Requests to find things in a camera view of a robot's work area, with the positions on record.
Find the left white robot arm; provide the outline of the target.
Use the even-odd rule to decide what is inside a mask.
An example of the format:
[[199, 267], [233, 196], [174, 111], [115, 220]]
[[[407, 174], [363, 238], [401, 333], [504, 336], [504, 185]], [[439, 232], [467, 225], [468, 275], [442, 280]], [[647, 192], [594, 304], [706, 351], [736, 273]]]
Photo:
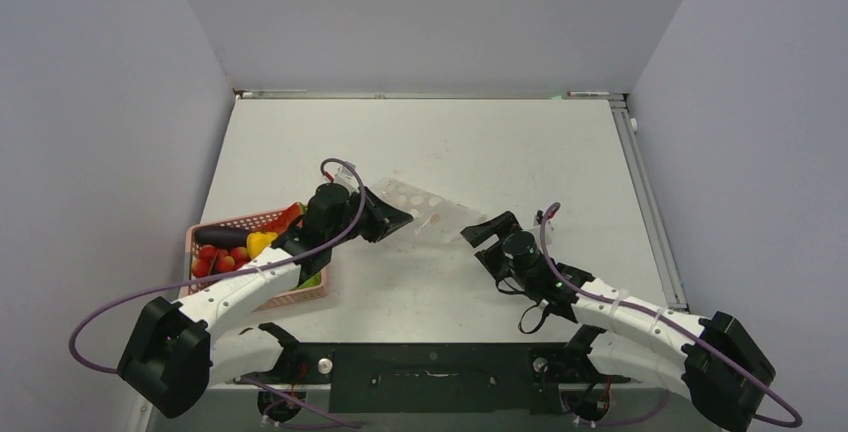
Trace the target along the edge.
[[379, 242], [413, 219], [368, 188], [319, 186], [305, 212], [237, 276], [218, 276], [202, 291], [174, 302], [148, 302], [119, 360], [118, 376], [167, 418], [189, 410], [208, 387], [246, 374], [289, 380], [298, 355], [288, 347], [295, 339], [282, 328], [264, 324], [230, 338], [225, 332], [318, 274], [330, 263], [334, 246], [356, 238]]

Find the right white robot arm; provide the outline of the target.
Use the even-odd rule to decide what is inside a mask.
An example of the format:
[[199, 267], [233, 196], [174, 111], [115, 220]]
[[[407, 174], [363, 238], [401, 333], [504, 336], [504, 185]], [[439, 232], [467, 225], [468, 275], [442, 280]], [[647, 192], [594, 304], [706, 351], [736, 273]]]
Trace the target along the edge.
[[679, 312], [646, 302], [591, 273], [554, 262], [511, 212], [464, 228], [461, 237], [484, 269], [514, 294], [578, 325], [565, 353], [567, 371], [579, 380], [618, 376], [687, 398], [725, 431], [745, 431], [755, 419], [776, 371], [733, 316]]

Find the clear zip top bag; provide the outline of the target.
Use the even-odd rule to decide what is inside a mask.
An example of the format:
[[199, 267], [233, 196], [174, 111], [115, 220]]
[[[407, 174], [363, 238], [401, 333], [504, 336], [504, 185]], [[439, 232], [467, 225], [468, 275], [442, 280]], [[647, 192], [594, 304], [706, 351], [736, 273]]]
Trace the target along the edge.
[[476, 209], [398, 179], [383, 178], [371, 190], [383, 202], [410, 214], [412, 234], [422, 241], [447, 244], [460, 240], [465, 227], [487, 219]]

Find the pink plastic basket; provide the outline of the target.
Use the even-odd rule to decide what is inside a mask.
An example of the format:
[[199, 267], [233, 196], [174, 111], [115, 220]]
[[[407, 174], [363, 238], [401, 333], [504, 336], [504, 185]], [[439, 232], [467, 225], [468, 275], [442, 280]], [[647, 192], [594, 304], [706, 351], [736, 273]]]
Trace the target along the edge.
[[[191, 227], [185, 245], [185, 268], [189, 278], [203, 278], [241, 268], [305, 212], [306, 206], [295, 202], [284, 209]], [[220, 259], [224, 259], [224, 265], [217, 265]], [[324, 269], [293, 291], [272, 297], [256, 310], [294, 305], [327, 295], [328, 278]]]

